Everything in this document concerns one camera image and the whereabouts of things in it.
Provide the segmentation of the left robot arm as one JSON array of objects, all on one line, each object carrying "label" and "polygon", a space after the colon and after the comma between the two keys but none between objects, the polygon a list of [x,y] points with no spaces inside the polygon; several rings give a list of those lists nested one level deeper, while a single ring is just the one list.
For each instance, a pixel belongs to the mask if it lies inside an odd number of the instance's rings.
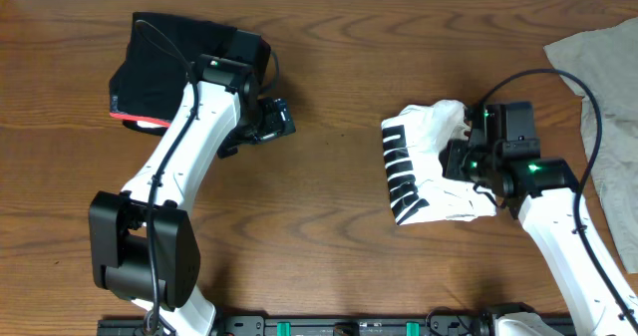
[{"label": "left robot arm", "polygon": [[180,105],[158,146],[118,193],[89,207],[96,285],[143,308],[141,320],[103,320],[100,335],[208,335],[216,308],[197,286],[200,251],[190,221],[214,158],[294,133],[282,99],[262,95],[263,73],[202,55],[186,69]]}]

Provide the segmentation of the white t-shirt black logo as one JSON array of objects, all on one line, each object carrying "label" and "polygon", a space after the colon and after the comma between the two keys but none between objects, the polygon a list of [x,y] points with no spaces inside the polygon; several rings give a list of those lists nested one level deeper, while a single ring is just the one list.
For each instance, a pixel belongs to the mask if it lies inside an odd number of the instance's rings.
[{"label": "white t-shirt black logo", "polygon": [[383,159],[395,223],[472,221],[496,215],[491,190],[444,177],[440,154],[448,142],[465,141],[465,105],[441,100],[408,105],[381,123]]}]

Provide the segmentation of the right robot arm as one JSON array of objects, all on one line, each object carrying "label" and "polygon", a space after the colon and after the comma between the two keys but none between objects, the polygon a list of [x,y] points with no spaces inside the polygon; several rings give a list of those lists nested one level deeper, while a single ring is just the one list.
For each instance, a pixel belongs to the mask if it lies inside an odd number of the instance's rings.
[{"label": "right robot arm", "polygon": [[544,159],[535,140],[452,140],[447,176],[485,186],[540,250],[578,335],[634,335],[637,296],[602,242],[563,159]]}]

